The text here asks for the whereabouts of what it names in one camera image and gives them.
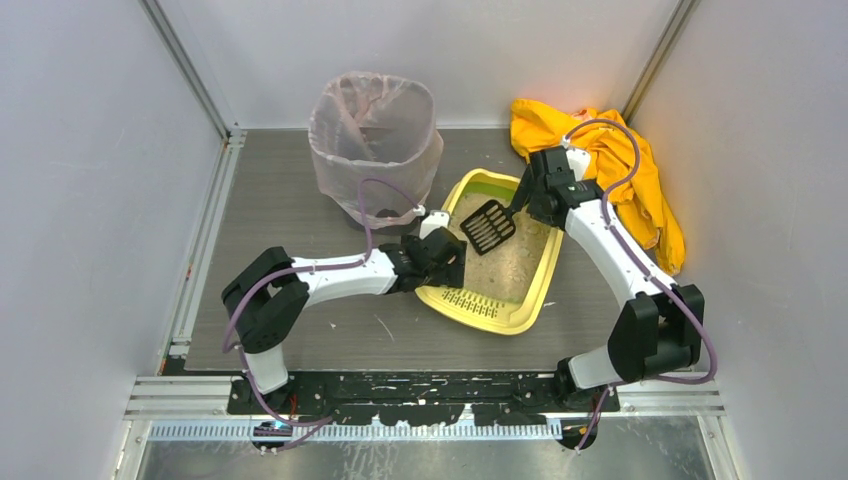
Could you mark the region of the black litter scoop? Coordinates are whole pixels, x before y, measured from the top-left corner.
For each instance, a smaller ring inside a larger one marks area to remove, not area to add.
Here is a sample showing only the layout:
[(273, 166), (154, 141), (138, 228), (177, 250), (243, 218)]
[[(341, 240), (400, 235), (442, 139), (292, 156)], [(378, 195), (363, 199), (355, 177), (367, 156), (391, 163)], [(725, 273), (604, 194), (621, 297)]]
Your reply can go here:
[(522, 192), (507, 204), (498, 198), (487, 199), (460, 222), (459, 228), (478, 255), (487, 255), (517, 234), (515, 217), (528, 204), (529, 197)]

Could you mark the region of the yellow litter box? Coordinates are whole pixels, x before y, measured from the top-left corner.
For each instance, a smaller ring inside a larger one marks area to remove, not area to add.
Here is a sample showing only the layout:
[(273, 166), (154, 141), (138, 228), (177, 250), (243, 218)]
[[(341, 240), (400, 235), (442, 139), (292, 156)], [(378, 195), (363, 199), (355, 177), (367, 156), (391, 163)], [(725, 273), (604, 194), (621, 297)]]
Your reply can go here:
[[(448, 229), (465, 240), (459, 224), (485, 201), (507, 206), (518, 186), (516, 177), (485, 169), (469, 171), (451, 190), (442, 209)], [(555, 271), (564, 233), (521, 212), (517, 232), (484, 256), (466, 250), (461, 288), (421, 287), (416, 295), (426, 306), (463, 325), (499, 335), (518, 335), (536, 321)]]

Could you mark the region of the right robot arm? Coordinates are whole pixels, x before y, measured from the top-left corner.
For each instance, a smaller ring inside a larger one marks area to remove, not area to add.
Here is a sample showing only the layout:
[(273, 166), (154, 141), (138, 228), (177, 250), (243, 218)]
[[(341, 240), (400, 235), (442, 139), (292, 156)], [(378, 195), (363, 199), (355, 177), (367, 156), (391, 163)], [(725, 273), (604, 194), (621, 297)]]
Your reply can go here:
[(628, 384), (696, 364), (701, 356), (704, 297), (681, 286), (642, 252), (593, 180), (575, 171), (589, 155), (557, 146), (531, 153), (524, 175), (526, 211), (563, 230), (594, 262), (620, 313), (605, 345), (561, 360), (553, 388), (561, 400), (611, 384)]

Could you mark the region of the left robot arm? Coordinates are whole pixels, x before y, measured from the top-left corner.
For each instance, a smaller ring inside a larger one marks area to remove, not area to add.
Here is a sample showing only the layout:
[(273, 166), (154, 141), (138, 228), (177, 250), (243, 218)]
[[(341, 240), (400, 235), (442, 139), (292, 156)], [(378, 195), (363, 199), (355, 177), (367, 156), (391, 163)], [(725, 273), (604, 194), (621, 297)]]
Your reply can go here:
[(282, 343), (305, 309), (424, 286), (459, 288), (466, 250), (466, 242), (445, 227), (347, 257), (308, 259), (292, 257), (282, 247), (268, 248), (221, 293), (230, 318), (223, 349), (240, 347), (255, 390), (274, 392), (290, 380)]

